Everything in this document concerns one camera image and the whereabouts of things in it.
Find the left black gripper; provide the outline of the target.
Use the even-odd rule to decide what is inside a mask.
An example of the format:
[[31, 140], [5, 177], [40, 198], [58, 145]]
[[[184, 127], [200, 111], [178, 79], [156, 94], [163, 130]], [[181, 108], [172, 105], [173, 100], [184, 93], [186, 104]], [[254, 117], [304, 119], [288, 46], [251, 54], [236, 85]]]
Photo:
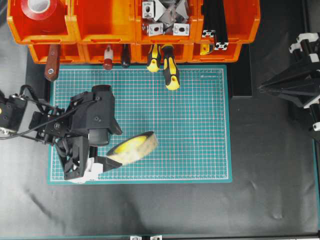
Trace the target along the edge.
[[[32, 115], [29, 129], [36, 131], [36, 139], [57, 147], [72, 147], [76, 144], [89, 146], [89, 130], [86, 126], [88, 105], [70, 105], [66, 111], [58, 109], [55, 114], [35, 112]], [[112, 135], [121, 135], [115, 118], [111, 120], [109, 131]], [[95, 164], [102, 165], [102, 172], [120, 168], [123, 164], [108, 157], [96, 156]]]

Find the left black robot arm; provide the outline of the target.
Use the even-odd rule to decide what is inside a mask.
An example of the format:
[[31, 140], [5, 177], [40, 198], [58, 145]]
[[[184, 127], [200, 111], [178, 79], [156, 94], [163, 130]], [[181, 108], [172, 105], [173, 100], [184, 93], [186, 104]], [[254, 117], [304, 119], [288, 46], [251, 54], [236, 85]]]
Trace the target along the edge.
[[[39, 106], [29, 129], [19, 132], [28, 102]], [[115, 118], [115, 97], [109, 85], [99, 85], [70, 99], [67, 109], [14, 94], [0, 98], [0, 130], [5, 139], [26, 137], [35, 131], [34, 141], [55, 146], [66, 180], [84, 176], [88, 159], [103, 172], [122, 166], [109, 157], [98, 156], [98, 147], [109, 144], [109, 135], [123, 132]]]

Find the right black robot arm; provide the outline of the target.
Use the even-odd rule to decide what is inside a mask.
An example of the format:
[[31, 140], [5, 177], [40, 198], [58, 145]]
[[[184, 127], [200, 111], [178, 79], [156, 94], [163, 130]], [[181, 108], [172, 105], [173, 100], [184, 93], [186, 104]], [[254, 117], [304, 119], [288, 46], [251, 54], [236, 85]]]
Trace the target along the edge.
[[263, 82], [261, 93], [289, 102], [289, 117], [320, 142], [320, 33], [301, 33], [290, 45], [295, 62]]

